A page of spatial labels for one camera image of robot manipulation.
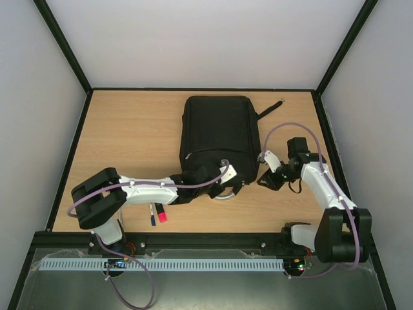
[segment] gray wall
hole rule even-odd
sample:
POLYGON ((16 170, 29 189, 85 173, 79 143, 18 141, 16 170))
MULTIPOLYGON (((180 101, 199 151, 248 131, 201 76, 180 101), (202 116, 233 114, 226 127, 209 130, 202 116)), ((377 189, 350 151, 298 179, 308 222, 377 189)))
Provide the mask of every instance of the gray wall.
POLYGON ((323 101, 398 309, 412 309, 413 2, 379 1, 323 101))
POLYGON ((314 88, 364 0, 48 0, 94 87, 314 88))
POLYGON ((85 93, 31 0, 0 2, 0 309, 45 229, 85 93))

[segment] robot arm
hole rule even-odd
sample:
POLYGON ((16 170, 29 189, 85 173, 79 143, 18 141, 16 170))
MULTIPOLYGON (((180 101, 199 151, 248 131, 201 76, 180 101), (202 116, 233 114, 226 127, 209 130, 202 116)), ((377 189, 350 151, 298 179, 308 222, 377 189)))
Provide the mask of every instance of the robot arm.
POLYGON ((302 179, 310 187, 320 207, 325 210, 319 227, 288 223, 285 230, 292 243, 315 251, 322 262, 353 262, 356 248, 352 234, 356 233, 360 242, 360 262, 366 261, 370 243, 370 213, 366 209, 358 209, 345 195, 332 177, 324 158, 323 169, 320 169, 319 156, 308 150, 305 138, 288 141, 288 158, 289 162, 285 164, 272 152, 266 151, 260 160, 268 164, 269 169, 258 180, 258 184, 278 191, 284 183, 302 179), (355 219, 355 232, 351 231, 343 203, 355 219), (343 231, 343 224, 347 225, 350 232, 343 231))
POLYGON ((100 193, 80 203, 76 207, 79 226, 82 229, 92 229, 104 244, 111 245, 125 238, 122 227, 115 218, 115 213, 122 206, 150 202, 165 205, 189 203, 202 194, 214 198, 224 191, 224 184, 237 174, 231 165, 226 172, 225 170, 226 167, 208 164, 195 172, 185 171, 159 180, 144 180, 120 176, 115 168, 103 169, 72 190, 74 202, 109 185, 128 183, 129 186, 118 186, 107 195, 100 193), (220 175, 219 182, 197 186, 220 175))

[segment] table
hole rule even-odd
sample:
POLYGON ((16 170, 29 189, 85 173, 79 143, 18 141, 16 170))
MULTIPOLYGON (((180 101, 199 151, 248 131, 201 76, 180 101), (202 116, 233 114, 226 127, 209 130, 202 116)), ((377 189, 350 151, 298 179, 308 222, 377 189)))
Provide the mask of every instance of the table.
MULTIPOLYGON (((180 173, 181 116, 186 99, 194 95, 247 96, 257 113, 280 99, 285 100, 280 108, 259 120, 261 144, 272 127, 295 121, 313 130, 330 165, 310 92, 95 90, 53 231, 82 231, 77 220, 66 215, 73 202, 70 191, 106 167, 115 167, 119 174, 133 178, 157 179, 180 173)), ((268 148, 281 160, 287 161, 287 140, 294 136, 306 137, 309 149, 316 151, 311 136, 303 129, 291 126, 276 131, 268 148)), ((267 169, 262 165, 258 177, 267 169)), ((279 232, 286 222, 317 225, 322 215, 306 184, 303 184, 301 194, 294 194, 287 186, 275 192, 253 183, 227 201, 202 196, 190 204, 167 205, 165 211, 168 221, 157 222, 153 227, 147 204, 124 207, 125 231, 271 233, 279 232)))

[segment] wall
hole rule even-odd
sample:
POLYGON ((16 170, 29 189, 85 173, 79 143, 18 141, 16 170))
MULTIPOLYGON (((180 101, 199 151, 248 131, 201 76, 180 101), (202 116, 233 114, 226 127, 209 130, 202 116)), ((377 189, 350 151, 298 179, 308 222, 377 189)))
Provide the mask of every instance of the wall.
POLYGON ((412 11, 412 1, 379 1, 323 96, 398 309, 413 304, 412 11))
POLYGON ((315 88, 364 0, 48 0, 93 87, 315 88))
POLYGON ((85 93, 30 0, 0 2, 0 309, 45 229, 85 93))

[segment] black cable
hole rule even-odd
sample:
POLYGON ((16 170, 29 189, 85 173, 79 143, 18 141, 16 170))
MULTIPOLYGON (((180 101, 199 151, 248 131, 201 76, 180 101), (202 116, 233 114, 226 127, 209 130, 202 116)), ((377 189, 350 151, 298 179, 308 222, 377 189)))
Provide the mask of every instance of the black cable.
POLYGON ((303 191, 303 188, 302 188, 302 186, 301 186, 301 181, 302 181, 302 180, 303 180, 303 179, 299 179, 299 181, 298 181, 298 191, 297 191, 297 192, 291 187, 291 181, 288 183, 288 188, 289 188, 293 193, 295 193, 295 194, 301 193, 301 192, 303 191))

